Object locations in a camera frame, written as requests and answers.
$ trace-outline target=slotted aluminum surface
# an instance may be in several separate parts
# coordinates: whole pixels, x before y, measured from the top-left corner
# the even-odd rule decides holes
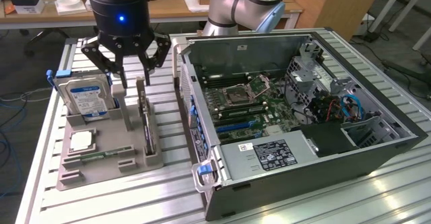
[[[323,29],[315,29],[315,31],[421,129],[429,133],[428,110],[376,70],[376,67],[335,33]],[[73,63],[73,70],[94,69],[80,52],[80,46],[80,42],[77,45],[65,46],[60,68],[69,68]],[[154,48],[156,45],[152,44],[149,54]],[[108,52],[105,55],[110,58],[113,56]],[[324,63],[336,76],[345,75],[345,71],[336,62],[325,60]],[[173,94],[170,65],[170,55],[168,55],[164,67],[150,75],[152,86],[146,87],[148,98],[156,106],[165,167],[134,176],[62,192],[57,191],[54,185],[65,107],[53,92],[17,223],[205,223],[204,207],[190,177],[190,161]],[[126,58],[124,68],[129,85],[126,104],[136,104],[133,78],[142,75],[137,58]],[[118,79],[113,79],[113,83],[120,84]],[[412,150],[392,158],[368,176],[210,223],[428,222],[431,220],[429,169],[428,137]]]

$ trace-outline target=blue hard drive label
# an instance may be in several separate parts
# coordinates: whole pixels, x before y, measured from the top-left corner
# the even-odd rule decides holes
[[[253,146],[261,168],[265,171],[296,164],[297,161],[284,140]]]
[[[98,97],[98,86],[73,88],[69,90],[73,101],[82,116],[97,118],[106,114],[108,108],[102,98]]]

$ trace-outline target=red cable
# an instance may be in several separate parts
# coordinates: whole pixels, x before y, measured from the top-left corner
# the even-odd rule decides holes
[[[331,108],[332,108],[332,103],[336,102],[336,99],[331,100],[331,103],[329,103],[329,109],[328,109],[328,115],[325,117],[325,121],[329,120],[329,115],[331,115]]]

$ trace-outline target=robotic arm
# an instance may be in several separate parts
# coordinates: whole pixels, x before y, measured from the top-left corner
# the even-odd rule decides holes
[[[268,33],[284,14],[283,0],[209,0],[204,36],[237,34],[237,24]]]
[[[126,80],[122,68],[124,56],[137,55],[142,64],[145,84],[149,74],[160,68],[170,48],[168,35],[157,34],[149,26],[148,0],[90,0],[98,35],[82,42],[82,53],[104,72],[117,74],[122,87]],[[149,58],[146,49],[152,41],[157,43],[154,55]],[[98,51],[102,45],[114,54],[112,62]]]

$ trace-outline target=motherboard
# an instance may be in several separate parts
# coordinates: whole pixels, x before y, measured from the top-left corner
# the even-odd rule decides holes
[[[300,125],[280,86],[264,74],[206,80],[204,86],[205,103],[221,144],[285,133]]]

